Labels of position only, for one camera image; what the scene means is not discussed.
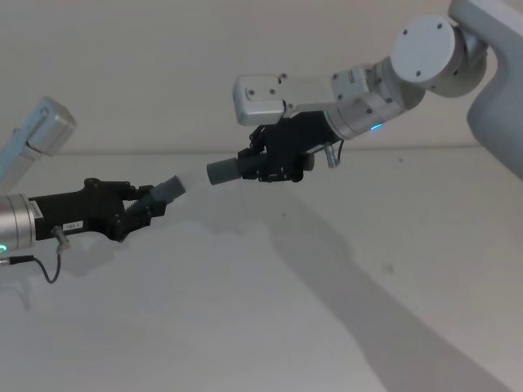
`black cable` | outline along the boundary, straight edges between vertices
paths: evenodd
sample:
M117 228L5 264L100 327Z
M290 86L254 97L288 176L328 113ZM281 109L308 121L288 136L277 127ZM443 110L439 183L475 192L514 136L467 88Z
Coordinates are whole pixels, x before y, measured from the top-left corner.
M20 264L20 263L29 263L30 261L34 261L35 263L37 263L40 266L40 268L42 269L42 272L43 272L43 276L45 277L45 279L47 280L47 282L49 284L53 284L58 280L58 277L60 276L60 270L62 267L62 256L60 254L56 254L56 272L55 272L55 276L53 277L53 279L49 278L49 274L47 273L45 265L43 265L43 263L39 259L37 259L35 256L31 255L31 256L9 257L10 265L16 265L16 264Z
M343 145L345 144L345 141L342 140L340 142L340 147L337 151L337 161L340 163L342 161L342 150L343 150Z

